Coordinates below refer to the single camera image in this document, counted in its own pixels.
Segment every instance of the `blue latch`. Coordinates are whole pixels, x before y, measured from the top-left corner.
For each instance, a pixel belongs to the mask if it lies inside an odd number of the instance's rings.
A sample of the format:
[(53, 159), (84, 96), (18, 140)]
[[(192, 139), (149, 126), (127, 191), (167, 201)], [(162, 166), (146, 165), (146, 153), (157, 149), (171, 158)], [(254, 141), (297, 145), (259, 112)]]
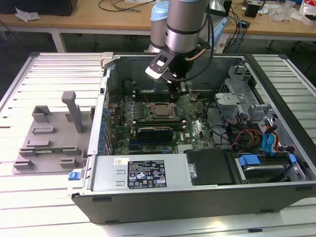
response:
[(289, 157), (289, 159), (290, 159), (290, 161), (291, 161), (292, 163), (295, 163), (295, 162), (296, 162), (296, 158), (295, 158), (295, 156), (294, 156), (293, 154), (290, 154), (288, 157)]
[(68, 180), (69, 181), (80, 180), (80, 172), (70, 172), (68, 174)]
[(238, 159), (241, 166), (260, 164), (260, 161), (257, 155), (243, 155), (239, 157)]

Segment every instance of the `motherboard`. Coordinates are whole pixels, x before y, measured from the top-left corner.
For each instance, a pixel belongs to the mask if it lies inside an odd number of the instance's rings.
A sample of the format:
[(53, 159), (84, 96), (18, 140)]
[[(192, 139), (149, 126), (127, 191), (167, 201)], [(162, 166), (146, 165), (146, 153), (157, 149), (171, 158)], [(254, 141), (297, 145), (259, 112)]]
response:
[(113, 155), (177, 154), (215, 147), (205, 119), (206, 105), (197, 94), (173, 103), (147, 97), (110, 93)]

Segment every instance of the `paper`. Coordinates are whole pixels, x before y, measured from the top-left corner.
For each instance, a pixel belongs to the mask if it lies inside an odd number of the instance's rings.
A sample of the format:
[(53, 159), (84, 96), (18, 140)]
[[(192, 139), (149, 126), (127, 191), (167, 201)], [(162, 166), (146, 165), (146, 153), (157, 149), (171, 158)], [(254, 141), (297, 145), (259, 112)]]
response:
[(15, 8), (15, 10), (16, 10), (15, 16), (21, 19), (22, 21), (28, 22), (28, 21), (34, 21), (34, 20), (40, 19), (40, 16), (37, 12), (24, 12), (17, 8)]
[(300, 14), (298, 10), (293, 11), (290, 17), (299, 21), (302, 19), (302, 15)]

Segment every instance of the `gray 3d-printed holder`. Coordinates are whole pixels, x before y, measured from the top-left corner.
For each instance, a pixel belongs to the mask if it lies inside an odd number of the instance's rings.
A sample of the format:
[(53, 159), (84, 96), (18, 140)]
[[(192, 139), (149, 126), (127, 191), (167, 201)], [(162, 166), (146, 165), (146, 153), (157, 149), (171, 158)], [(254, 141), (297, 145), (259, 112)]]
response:
[(13, 164), (13, 174), (68, 172), (85, 166), (93, 109), (81, 112), (75, 98), (73, 91), (63, 93), (69, 112), (35, 106), (34, 121)]

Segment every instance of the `black box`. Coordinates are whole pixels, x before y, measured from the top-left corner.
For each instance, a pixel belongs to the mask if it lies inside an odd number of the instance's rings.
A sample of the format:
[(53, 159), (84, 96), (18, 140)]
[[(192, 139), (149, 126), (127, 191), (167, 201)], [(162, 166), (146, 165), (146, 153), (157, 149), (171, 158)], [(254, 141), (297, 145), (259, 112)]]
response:
[(261, 5), (260, 4), (252, 4), (248, 3), (247, 8), (245, 10), (245, 16), (255, 18)]
[(0, 13), (13, 14), (15, 7), (21, 11), (58, 16), (70, 16), (77, 0), (0, 0)]

